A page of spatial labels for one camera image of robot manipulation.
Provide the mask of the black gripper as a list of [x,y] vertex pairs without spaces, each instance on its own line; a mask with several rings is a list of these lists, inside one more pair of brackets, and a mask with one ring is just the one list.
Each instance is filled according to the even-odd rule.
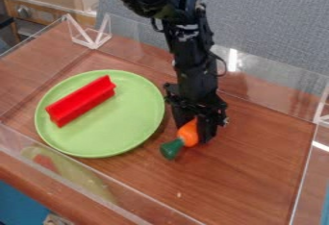
[[171,106],[176,127],[183,126],[196,116],[199,142],[207,143],[216,133],[216,127],[226,126],[227,103],[216,95],[216,64],[207,63],[179,67],[173,64],[177,82],[165,83],[164,100]]

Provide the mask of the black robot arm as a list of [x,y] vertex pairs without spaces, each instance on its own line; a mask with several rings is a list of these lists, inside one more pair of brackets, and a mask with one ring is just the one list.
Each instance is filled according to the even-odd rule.
[[165,37],[177,76],[173,84],[163,86],[165,102],[179,127],[196,121],[198,141],[206,143],[227,123],[227,104],[216,95],[220,57],[211,51],[214,32],[206,4],[202,0],[120,1],[136,15],[149,19],[152,29]]

